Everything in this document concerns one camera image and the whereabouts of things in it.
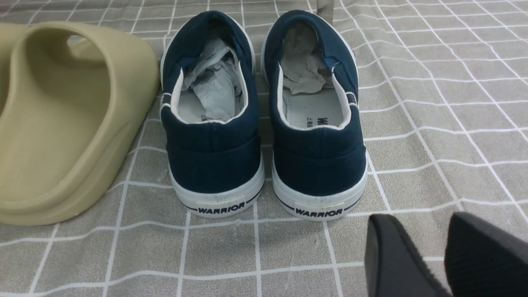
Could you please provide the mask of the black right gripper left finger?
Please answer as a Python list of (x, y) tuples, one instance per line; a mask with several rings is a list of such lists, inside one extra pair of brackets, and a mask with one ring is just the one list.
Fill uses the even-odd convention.
[(392, 215), (369, 216), (364, 265), (370, 297), (451, 297)]

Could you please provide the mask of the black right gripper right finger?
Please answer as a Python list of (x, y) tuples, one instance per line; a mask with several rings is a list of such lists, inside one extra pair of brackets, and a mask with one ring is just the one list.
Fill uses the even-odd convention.
[(527, 242), (468, 212), (450, 219), (444, 266), (455, 297), (526, 297)]

